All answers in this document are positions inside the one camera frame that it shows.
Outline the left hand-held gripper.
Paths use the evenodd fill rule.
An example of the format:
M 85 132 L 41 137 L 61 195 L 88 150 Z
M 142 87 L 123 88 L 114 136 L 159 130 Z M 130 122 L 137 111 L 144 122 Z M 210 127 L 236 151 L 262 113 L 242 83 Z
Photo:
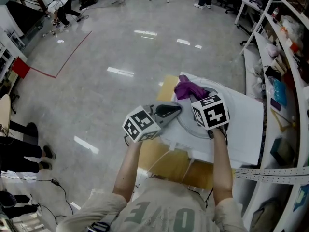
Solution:
M 122 128 L 133 142 L 152 140 L 180 113 L 182 108 L 176 102 L 155 102 L 138 106 L 131 111 Z

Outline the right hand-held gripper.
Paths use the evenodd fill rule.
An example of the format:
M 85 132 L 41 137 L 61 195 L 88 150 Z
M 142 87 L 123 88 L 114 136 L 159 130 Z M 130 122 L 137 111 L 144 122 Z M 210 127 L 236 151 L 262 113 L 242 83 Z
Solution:
M 222 93 L 213 88 L 203 88 L 204 96 L 190 94 L 192 119 L 189 133 L 201 139 L 213 139 L 213 129 L 226 131 L 230 114 Z

